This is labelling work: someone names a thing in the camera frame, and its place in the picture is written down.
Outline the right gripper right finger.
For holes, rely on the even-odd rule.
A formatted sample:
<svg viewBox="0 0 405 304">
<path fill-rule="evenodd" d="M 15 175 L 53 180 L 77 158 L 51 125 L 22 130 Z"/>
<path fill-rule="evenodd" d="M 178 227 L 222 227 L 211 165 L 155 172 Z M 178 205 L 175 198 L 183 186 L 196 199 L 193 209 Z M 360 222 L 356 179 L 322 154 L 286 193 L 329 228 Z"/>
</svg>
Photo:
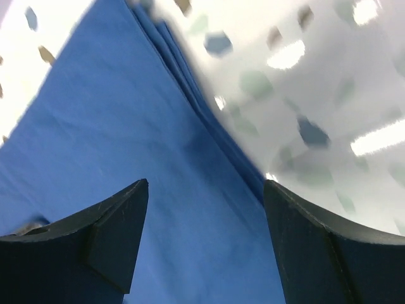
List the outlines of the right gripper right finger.
<svg viewBox="0 0 405 304">
<path fill-rule="evenodd" d="M 404 237 L 334 214 L 273 180 L 263 195 L 286 303 L 404 303 Z"/>
</svg>

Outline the blue surgical cloth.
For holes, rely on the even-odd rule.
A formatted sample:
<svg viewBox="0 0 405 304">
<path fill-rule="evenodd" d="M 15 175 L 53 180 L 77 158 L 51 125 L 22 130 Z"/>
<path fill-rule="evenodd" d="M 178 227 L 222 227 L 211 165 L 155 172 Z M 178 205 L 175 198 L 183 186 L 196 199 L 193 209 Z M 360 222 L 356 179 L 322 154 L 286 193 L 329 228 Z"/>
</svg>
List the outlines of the blue surgical cloth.
<svg viewBox="0 0 405 304">
<path fill-rule="evenodd" d="M 147 179 L 129 303 L 283 303 L 261 204 L 156 49 L 141 8 L 96 1 L 1 149 L 1 232 Z"/>
</svg>

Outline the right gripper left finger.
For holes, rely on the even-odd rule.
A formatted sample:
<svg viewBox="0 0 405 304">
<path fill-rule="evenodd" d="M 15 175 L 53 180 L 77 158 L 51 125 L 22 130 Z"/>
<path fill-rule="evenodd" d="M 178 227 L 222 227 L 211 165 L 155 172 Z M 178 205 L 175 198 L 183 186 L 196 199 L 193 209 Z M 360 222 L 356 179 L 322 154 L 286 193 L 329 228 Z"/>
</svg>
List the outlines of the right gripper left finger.
<svg viewBox="0 0 405 304">
<path fill-rule="evenodd" d="M 25 234 L 1 238 L 2 303 L 121 303 L 129 294 L 149 198 L 138 180 Z"/>
</svg>

